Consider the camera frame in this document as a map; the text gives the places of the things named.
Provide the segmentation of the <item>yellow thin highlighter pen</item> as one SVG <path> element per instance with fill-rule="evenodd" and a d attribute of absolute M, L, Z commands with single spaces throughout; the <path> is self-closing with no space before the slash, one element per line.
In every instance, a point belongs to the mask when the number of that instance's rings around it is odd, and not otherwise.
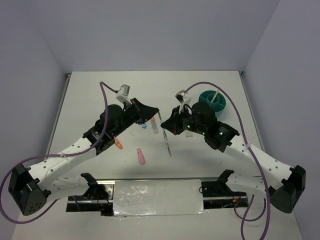
<path fill-rule="evenodd" d="M 215 101 L 215 99 L 217 98 L 219 92 L 220 92 L 219 89 L 215 92 L 214 96 L 212 97 L 212 99 L 211 99 L 211 101 L 210 101 L 211 103 L 213 103 L 213 102 Z"/>

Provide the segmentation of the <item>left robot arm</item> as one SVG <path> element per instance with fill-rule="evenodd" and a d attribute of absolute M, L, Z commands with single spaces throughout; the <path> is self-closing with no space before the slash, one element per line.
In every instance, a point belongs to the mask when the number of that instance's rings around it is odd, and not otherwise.
<path fill-rule="evenodd" d="M 144 124 L 158 112 L 158 108 L 144 105 L 136 98 L 123 107 L 108 105 L 95 125 L 71 146 L 29 167 L 18 164 L 11 172 L 8 191 L 21 213 L 30 216 L 46 203 L 70 196 L 91 200 L 101 195 L 107 199 L 108 190 L 90 173 L 61 176 L 110 148 L 115 144 L 115 138 L 131 125 Z"/>

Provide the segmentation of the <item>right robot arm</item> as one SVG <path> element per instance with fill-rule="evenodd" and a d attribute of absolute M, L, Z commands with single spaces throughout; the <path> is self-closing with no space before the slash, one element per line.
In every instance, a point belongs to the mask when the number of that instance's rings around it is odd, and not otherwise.
<path fill-rule="evenodd" d="M 217 184 L 218 192 L 228 196 L 232 192 L 246 192 L 265 197 L 283 213 L 291 213 L 306 188 L 306 170 L 300 165 L 285 164 L 253 144 L 245 143 L 244 137 L 230 125 L 216 118 L 215 111 L 205 102 L 195 103 L 190 110 L 177 106 L 161 127 L 174 135 L 184 131 L 200 134 L 213 150 L 235 158 L 251 169 L 263 171 L 261 179 L 241 176 L 234 170 L 225 170 L 223 180 Z"/>

